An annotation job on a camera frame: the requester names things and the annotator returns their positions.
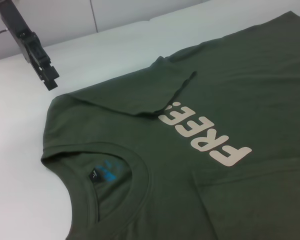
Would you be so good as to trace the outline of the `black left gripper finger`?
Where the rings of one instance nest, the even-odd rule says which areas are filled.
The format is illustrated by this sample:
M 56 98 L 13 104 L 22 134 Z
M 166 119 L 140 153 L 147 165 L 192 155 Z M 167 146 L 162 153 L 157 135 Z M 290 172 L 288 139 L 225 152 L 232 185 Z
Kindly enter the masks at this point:
M 52 66 L 51 59 L 47 54 L 42 56 L 36 56 L 33 53 L 28 52 L 27 61 L 32 65 L 34 71 L 38 75 L 39 79 L 44 83 L 46 88 L 51 91 L 58 87 L 55 80 L 58 78 L 58 72 L 54 66 Z
M 55 80 L 59 77 L 58 72 L 55 67 L 51 65 L 51 59 L 42 47 L 35 32 L 30 34 L 30 38 L 27 43 L 27 50 L 30 63 L 41 80 Z

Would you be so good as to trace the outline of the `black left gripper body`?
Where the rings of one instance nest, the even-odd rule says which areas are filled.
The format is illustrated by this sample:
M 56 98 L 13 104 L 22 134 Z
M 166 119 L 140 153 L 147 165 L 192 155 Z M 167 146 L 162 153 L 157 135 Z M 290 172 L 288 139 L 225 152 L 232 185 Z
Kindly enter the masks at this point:
M 12 0 L 0 0 L 0 17 L 18 44 L 27 62 L 33 61 L 36 34 L 29 28 Z

